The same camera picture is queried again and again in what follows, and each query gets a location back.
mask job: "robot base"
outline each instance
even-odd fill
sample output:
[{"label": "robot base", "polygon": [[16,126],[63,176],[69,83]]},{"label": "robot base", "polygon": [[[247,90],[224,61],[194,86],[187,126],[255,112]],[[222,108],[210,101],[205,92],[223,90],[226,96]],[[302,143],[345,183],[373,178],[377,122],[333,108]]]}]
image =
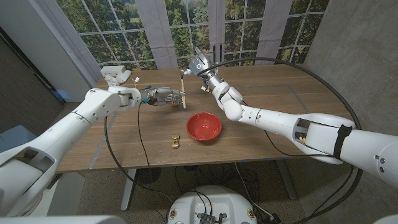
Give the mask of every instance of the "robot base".
[{"label": "robot base", "polygon": [[195,192],[187,192],[179,197],[171,206],[170,213],[167,217],[168,224],[175,223],[201,223],[199,217],[209,217],[210,209],[213,207],[213,219],[218,223],[219,217],[222,218],[222,224],[255,224],[257,220],[253,215],[253,207],[242,195],[226,187],[217,185],[205,185],[197,187],[196,190],[205,194],[211,201],[211,205],[207,198],[201,194],[201,199],[205,202],[205,206]]}]

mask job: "yellow toy car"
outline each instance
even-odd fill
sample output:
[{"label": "yellow toy car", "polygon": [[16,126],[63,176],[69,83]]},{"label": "yellow toy car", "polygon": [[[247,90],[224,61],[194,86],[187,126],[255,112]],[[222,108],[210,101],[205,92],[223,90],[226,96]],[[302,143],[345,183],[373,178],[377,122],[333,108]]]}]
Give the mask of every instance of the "yellow toy car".
[{"label": "yellow toy car", "polygon": [[173,148],[176,149],[180,146],[180,136],[178,134],[173,135]]}]

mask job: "wooden table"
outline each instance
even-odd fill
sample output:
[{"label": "wooden table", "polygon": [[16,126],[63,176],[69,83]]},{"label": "wooden table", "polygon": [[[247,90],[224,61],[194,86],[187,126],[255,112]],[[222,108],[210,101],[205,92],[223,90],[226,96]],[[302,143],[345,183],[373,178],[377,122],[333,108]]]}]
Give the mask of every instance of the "wooden table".
[{"label": "wooden table", "polygon": [[[243,95],[253,107],[285,113],[328,113],[350,118],[340,101],[316,79],[286,65],[221,67],[219,76]],[[167,86],[181,88],[180,72],[173,70],[134,71],[140,77],[137,88]],[[263,131],[230,121],[218,108],[213,95],[201,91],[203,82],[196,76],[184,77],[187,108],[141,105],[140,127],[152,167],[214,164],[241,161],[266,161],[287,157],[276,151]],[[123,86],[134,87],[131,79]],[[101,79],[97,88],[108,89]],[[139,140],[137,110],[111,114],[108,117],[109,141],[113,151],[126,168],[147,167]],[[198,112],[217,115],[222,123],[220,135],[207,142],[191,138],[185,130],[188,118]],[[180,147],[172,148],[172,136],[180,135]],[[270,134],[276,146],[290,154],[301,152],[283,137]],[[99,120],[68,152],[58,172],[117,169],[104,141],[104,124]]]}]

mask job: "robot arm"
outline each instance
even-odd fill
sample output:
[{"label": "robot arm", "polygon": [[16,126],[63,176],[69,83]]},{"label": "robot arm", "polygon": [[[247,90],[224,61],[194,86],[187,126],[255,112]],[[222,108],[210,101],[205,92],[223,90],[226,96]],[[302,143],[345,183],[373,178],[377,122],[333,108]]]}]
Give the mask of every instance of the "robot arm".
[{"label": "robot arm", "polygon": [[[141,102],[178,105],[184,95],[166,87],[137,90],[111,86],[108,91],[90,90],[76,109],[39,137],[0,154],[0,217],[17,215],[41,194],[64,155],[98,120]],[[25,152],[35,156],[27,162],[15,159]]]},{"label": "robot arm", "polygon": [[[211,66],[197,51],[189,64],[194,74]],[[347,162],[398,188],[398,137],[355,129],[355,124],[329,114],[288,114],[241,105],[242,95],[212,70],[200,76],[218,106],[232,121],[280,134],[314,159],[330,164]]]}]

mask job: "black cable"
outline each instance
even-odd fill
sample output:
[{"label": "black cable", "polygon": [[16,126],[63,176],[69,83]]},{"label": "black cable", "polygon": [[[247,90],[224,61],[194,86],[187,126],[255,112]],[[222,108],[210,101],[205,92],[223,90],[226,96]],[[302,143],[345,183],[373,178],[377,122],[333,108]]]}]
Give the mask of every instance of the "black cable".
[{"label": "black cable", "polygon": [[[166,197],[171,201],[171,203],[173,204],[172,199],[171,199],[168,195],[166,195],[165,193],[163,193],[163,192],[161,192],[161,191],[159,191],[159,190],[150,189],[150,188],[148,188],[148,187],[143,186],[143,185],[140,184],[138,181],[136,181],[136,180],[134,180],[132,177],[130,177],[130,175],[123,169],[123,167],[120,165],[119,161],[116,159],[116,156],[114,155],[113,150],[112,150],[112,148],[111,148],[111,144],[109,143],[108,127],[106,126],[107,119],[108,119],[108,117],[106,116],[105,119],[104,119],[105,140],[106,140],[106,144],[108,145],[109,152],[111,153],[111,156],[112,156],[114,162],[116,163],[116,165],[118,166],[118,168],[120,169],[120,171],[122,171],[122,173],[123,173],[131,182],[137,184],[138,186],[142,187],[143,189],[154,191],[155,194],[156,194],[156,192],[158,192],[158,193],[160,193],[160,194],[166,196]],[[163,215],[160,214],[160,212],[159,212],[156,208],[155,208],[155,211],[162,217],[163,222],[166,223],[166,220],[164,219]]]},{"label": "black cable", "polygon": [[175,177],[175,181],[177,182],[177,186],[180,189],[180,193],[182,194],[182,188],[181,188],[181,185],[180,185],[180,183],[178,182],[178,179],[177,179],[177,167],[175,167],[175,169],[174,169],[174,177]]},{"label": "black cable", "polygon": [[[245,101],[242,100],[242,102],[243,102],[246,106],[249,106]],[[266,133],[266,135],[267,135],[267,137],[268,137],[268,140],[269,140],[269,142],[271,142],[271,144],[273,145],[273,147],[274,147],[276,150],[278,150],[280,153],[282,153],[283,155],[286,155],[286,156],[294,156],[294,157],[312,157],[312,156],[333,157],[332,155],[324,155],[324,154],[295,155],[295,154],[289,154],[289,153],[286,153],[286,152],[282,152],[278,147],[276,147],[276,145],[274,144],[274,142],[271,140],[271,138],[270,138],[269,135],[268,135],[268,132],[267,132],[266,130],[264,130],[264,132]]]},{"label": "black cable", "polygon": [[206,175],[203,173],[203,171],[200,169],[200,167],[198,167],[198,170],[199,170],[199,172],[200,172],[204,177],[206,177],[206,179],[207,179],[208,181],[210,181],[211,184],[215,185],[215,183],[214,183],[208,176],[206,176]]},{"label": "black cable", "polygon": [[[139,140],[141,141],[142,148],[144,149],[145,158],[147,159],[147,165],[148,165],[148,170],[149,170],[149,177],[150,177],[150,181],[152,182],[152,186],[153,186],[154,180],[153,180],[153,178],[152,178],[152,173],[151,173],[151,171],[150,171],[150,165],[149,165],[148,155],[147,155],[147,151],[145,150],[144,142],[142,142],[142,138],[141,138],[141,129],[140,129],[140,127],[139,127],[139,110],[141,109],[141,104],[142,104],[142,101],[141,101],[141,102],[139,103],[139,105],[138,105],[138,115],[137,115],[137,125],[138,125]],[[166,219],[164,219],[163,215],[160,214],[160,212],[156,209],[157,205],[159,204],[159,197],[157,196],[157,194],[156,194],[156,199],[157,199],[157,204],[155,205],[155,211],[162,217],[163,222],[167,224],[167,217],[166,217]]]},{"label": "black cable", "polygon": [[193,188],[195,190],[195,192],[197,193],[198,197],[200,198],[200,200],[203,202],[203,206],[205,206],[205,214],[207,214],[207,209],[206,209],[206,204],[205,201],[201,198],[201,196],[199,195],[198,191],[196,190],[196,188]]},{"label": "black cable", "polygon": [[[177,182],[178,188],[180,189],[180,193],[182,194],[182,188],[181,188],[181,185],[180,185],[180,183],[178,182],[178,179],[177,179],[177,167],[175,167],[175,169],[174,169],[174,177],[175,177],[175,181]],[[205,206],[205,214],[207,214],[205,201],[200,197],[200,195],[199,195],[198,191],[196,190],[196,188],[193,188],[193,189],[197,193],[197,195],[200,198],[200,200],[203,202],[203,205]]]},{"label": "black cable", "polygon": [[326,204],[329,201],[329,199],[331,199],[333,196],[335,196],[335,194],[337,194],[347,184],[347,182],[353,175],[353,172],[354,172],[354,166],[351,165],[351,170],[350,170],[346,180],[343,182],[343,184],[335,192],[333,192],[321,205],[319,205],[319,207],[317,209],[315,209],[315,211],[313,211],[311,215],[315,214],[315,212],[317,212],[320,208],[322,208],[322,206],[324,204]]},{"label": "black cable", "polygon": [[189,190],[189,191],[187,191],[187,192],[196,192],[197,194],[201,194],[201,195],[205,196],[205,198],[207,198],[207,200],[208,200],[209,203],[210,203],[210,215],[213,215],[213,206],[211,205],[210,199],[209,199],[205,194],[203,194],[203,193],[201,193],[201,192],[199,192],[199,191],[197,191],[197,190]]},{"label": "black cable", "polygon": [[[312,76],[313,78],[315,78],[316,80],[318,80],[320,83],[322,83],[325,87],[327,87],[327,88],[328,88],[328,89],[329,89],[329,90],[330,90],[330,91],[331,91],[331,92],[344,104],[344,107],[348,110],[348,112],[350,113],[351,117],[352,117],[353,120],[354,120],[356,129],[358,129],[358,130],[361,130],[361,129],[362,129],[362,128],[361,128],[361,124],[360,124],[360,122],[359,122],[359,119],[358,119],[357,115],[355,114],[354,110],[353,110],[352,107],[349,105],[349,103],[344,99],[344,97],[341,96],[340,93],[337,92],[337,90],[335,90],[331,85],[329,85],[329,83],[327,83],[326,81],[324,81],[322,78],[320,78],[320,77],[319,77],[318,75],[316,75],[315,73],[313,73],[313,72],[311,72],[311,71],[309,71],[309,70],[307,70],[307,69],[305,69],[305,68],[303,68],[303,67],[301,67],[301,66],[298,66],[298,65],[296,65],[296,64],[294,64],[294,63],[286,62],[286,61],[284,61],[284,60],[279,60],[279,59],[276,59],[276,58],[267,58],[267,57],[239,58],[239,59],[230,60],[230,61],[228,61],[228,62],[223,62],[223,63],[219,63],[219,64],[217,64],[217,65],[211,66],[211,67],[209,67],[209,68],[207,68],[207,69],[205,69],[205,70],[199,72],[197,75],[198,75],[199,77],[201,77],[201,74],[203,74],[203,73],[205,73],[205,72],[207,72],[207,71],[210,71],[210,70],[212,70],[212,69],[214,69],[214,68],[217,68],[217,67],[220,67],[220,66],[229,64],[229,63],[243,62],[243,61],[248,61],[248,60],[263,60],[263,61],[269,61],[269,62],[277,62],[277,63],[281,63],[281,64],[284,64],[284,65],[288,65],[288,66],[290,66],[290,67],[294,67],[294,68],[296,68],[296,69],[298,69],[298,70],[300,70],[300,71],[303,71],[303,72],[309,74],[310,76]],[[301,219],[301,220],[295,222],[295,224],[296,224],[296,223],[303,223],[303,222],[306,222],[306,221],[308,221],[308,220],[310,220],[310,219],[312,219],[312,218],[315,218],[315,217],[317,217],[317,216],[319,216],[319,215],[322,215],[322,214],[324,214],[325,212],[330,211],[331,209],[335,208],[336,206],[338,206],[339,204],[341,204],[342,202],[344,202],[344,201],[354,192],[354,190],[355,190],[356,187],[358,186],[359,181],[361,180],[362,174],[363,174],[363,170],[362,170],[362,169],[358,169],[358,171],[357,171],[357,173],[356,173],[356,176],[355,176],[355,179],[354,179],[354,182],[351,184],[351,187],[347,190],[347,192],[346,192],[341,198],[339,198],[339,199],[338,199],[337,201],[335,201],[333,204],[329,205],[327,208],[324,208],[323,210],[321,210],[321,211],[319,211],[319,212],[317,212],[317,213],[314,213],[314,214],[312,214],[312,215],[310,215],[310,216],[308,216],[308,217],[306,217],[306,218],[303,218],[303,219]]]},{"label": "black cable", "polygon": [[268,57],[239,58],[239,59],[230,60],[230,61],[227,61],[227,62],[222,62],[222,63],[219,63],[217,65],[211,66],[211,67],[209,67],[207,69],[204,69],[203,71],[200,71],[197,74],[197,76],[201,77],[201,74],[203,74],[205,72],[208,72],[208,71],[210,71],[210,70],[212,70],[214,68],[218,68],[220,66],[227,65],[229,63],[244,62],[244,61],[248,61],[248,60],[262,60],[262,61],[268,61],[268,62],[277,62],[277,63],[281,63],[281,64],[284,64],[284,65],[288,65],[290,67],[294,67],[294,68],[296,68],[296,69],[298,69],[300,71],[303,71],[303,72],[309,74],[310,76],[312,76],[313,78],[318,80],[320,83],[322,83],[324,86],[326,86],[335,96],[337,96],[337,98],[344,104],[344,107],[348,110],[350,115],[353,117],[356,128],[359,129],[359,130],[361,129],[361,125],[359,123],[359,119],[356,116],[354,110],[348,104],[348,102],[340,95],[340,93],[337,92],[337,90],[335,90],[331,85],[329,85],[329,83],[324,81],[321,77],[319,77],[315,73],[313,73],[313,72],[309,71],[308,69],[303,68],[303,67],[301,67],[299,65],[296,65],[294,63],[286,62],[284,60],[279,60],[279,59],[276,59],[276,58],[268,58]]},{"label": "black cable", "polygon": [[145,189],[145,190],[151,190],[151,191],[158,192],[158,193],[160,193],[160,194],[166,196],[166,197],[170,200],[170,202],[173,204],[173,200],[172,200],[167,194],[165,194],[165,193],[163,193],[163,192],[161,192],[161,191],[159,191],[159,190],[151,189],[151,188],[148,188],[148,187],[146,187],[146,186],[140,184],[138,181],[136,181],[136,180],[134,180],[132,177],[130,177],[130,175],[123,169],[123,167],[120,165],[118,159],[117,159],[116,156],[114,155],[113,150],[112,150],[112,148],[111,148],[111,144],[109,143],[108,129],[107,129],[107,127],[106,127],[106,120],[107,120],[107,118],[108,118],[108,117],[106,116],[105,119],[104,119],[104,123],[105,123],[105,140],[106,140],[106,144],[108,145],[109,153],[111,153],[111,156],[112,156],[114,162],[116,163],[116,165],[118,166],[118,168],[120,169],[120,171],[121,171],[131,182],[135,183],[136,185],[142,187],[142,188]]}]

